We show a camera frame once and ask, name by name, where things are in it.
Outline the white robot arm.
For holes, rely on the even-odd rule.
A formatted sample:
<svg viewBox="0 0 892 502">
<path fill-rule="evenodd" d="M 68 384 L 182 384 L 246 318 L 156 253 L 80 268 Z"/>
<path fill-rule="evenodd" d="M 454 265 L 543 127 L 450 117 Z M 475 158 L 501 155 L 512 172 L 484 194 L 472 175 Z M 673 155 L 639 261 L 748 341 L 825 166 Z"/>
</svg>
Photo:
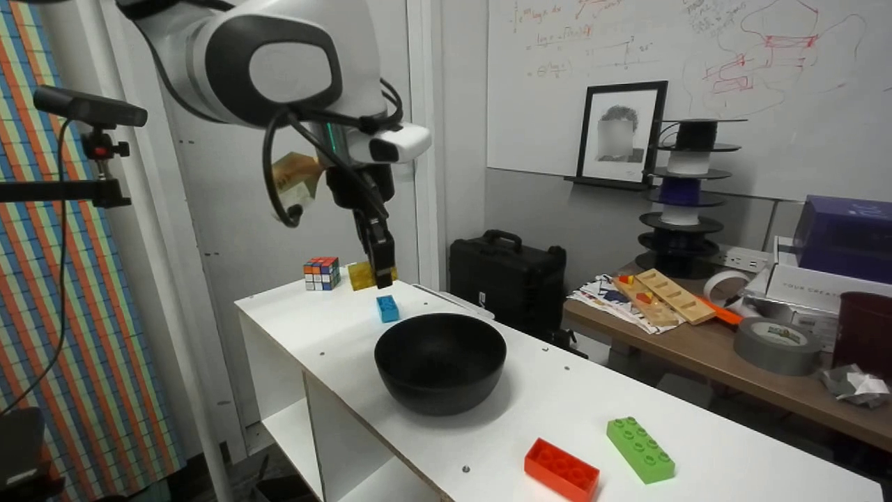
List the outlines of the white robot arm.
<svg viewBox="0 0 892 502">
<path fill-rule="evenodd" d="M 274 177 L 274 137 L 295 127 L 330 169 L 335 201 L 355 214 L 373 283 L 390 286 L 401 97 L 379 71 L 369 0 L 115 0 L 146 38 L 156 71 L 190 113 L 261 127 L 261 177 L 284 226 L 305 208 Z"/>
</svg>

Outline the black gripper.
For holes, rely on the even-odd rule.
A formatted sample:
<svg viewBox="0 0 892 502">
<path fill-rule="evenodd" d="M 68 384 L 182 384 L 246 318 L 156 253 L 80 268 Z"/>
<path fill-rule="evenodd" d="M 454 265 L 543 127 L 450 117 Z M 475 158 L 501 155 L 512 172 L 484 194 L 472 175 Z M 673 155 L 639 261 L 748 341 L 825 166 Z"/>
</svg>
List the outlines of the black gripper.
<svg viewBox="0 0 892 502">
<path fill-rule="evenodd" d="M 377 226 L 373 221 L 359 216 L 356 230 L 372 265 L 373 283 L 394 283 L 397 253 L 384 208 L 384 204 L 394 197 L 394 169 L 388 163 L 330 166 L 327 187 L 331 189 L 338 207 L 379 216 Z"/>
</svg>

